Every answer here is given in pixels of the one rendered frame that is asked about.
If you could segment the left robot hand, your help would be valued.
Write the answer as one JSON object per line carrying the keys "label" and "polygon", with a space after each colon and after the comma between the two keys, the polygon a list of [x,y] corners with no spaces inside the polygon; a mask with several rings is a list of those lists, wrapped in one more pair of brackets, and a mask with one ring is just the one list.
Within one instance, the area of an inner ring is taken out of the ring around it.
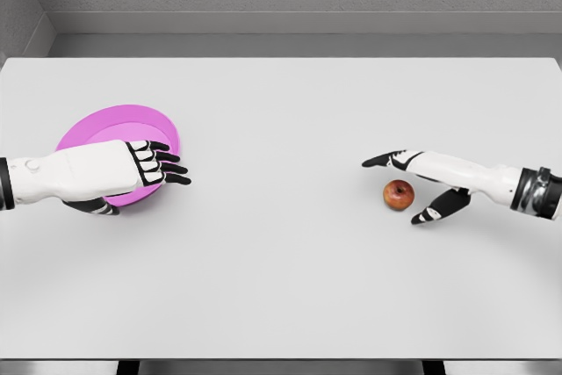
{"label": "left robot hand", "polygon": [[108,197],[164,184],[189,185],[188,170],[158,141],[104,141],[54,153],[54,194],[83,213],[118,215]]}

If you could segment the red apple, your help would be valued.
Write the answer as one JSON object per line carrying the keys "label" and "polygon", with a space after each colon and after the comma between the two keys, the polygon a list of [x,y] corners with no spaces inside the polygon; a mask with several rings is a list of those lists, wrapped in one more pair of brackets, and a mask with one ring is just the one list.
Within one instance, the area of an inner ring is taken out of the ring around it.
{"label": "red apple", "polygon": [[394,211],[403,211],[409,208],[415,199],[414,187],[402,179],[388,182],[383,189],[385,204]]}

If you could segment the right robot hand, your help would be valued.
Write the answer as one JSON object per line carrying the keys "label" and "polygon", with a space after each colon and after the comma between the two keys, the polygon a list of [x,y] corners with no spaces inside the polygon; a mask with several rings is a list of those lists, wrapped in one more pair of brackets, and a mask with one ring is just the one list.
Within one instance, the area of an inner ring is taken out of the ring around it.
{"label": "right robot hand", "polygon": [[393,167],[450,187],[417,213],[411,219],[412,225],[441,220],[459,212],[470,204],[471,195],[489,182],[489,169],[474,162],[435,152],[393,151],[370,158],[364,161],[362,166]]}

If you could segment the pink round plate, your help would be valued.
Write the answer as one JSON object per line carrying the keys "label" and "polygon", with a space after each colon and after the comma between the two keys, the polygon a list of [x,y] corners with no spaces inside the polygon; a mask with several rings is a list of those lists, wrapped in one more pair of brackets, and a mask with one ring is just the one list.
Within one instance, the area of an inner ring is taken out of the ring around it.
{"label": "pink round plate", "polygon": [[169,154],[180,152],[180,138],[173,122],[144,105],[115,105],[93,112],[63,135],[56,150],[112,140],[157,141],[169,146]]}

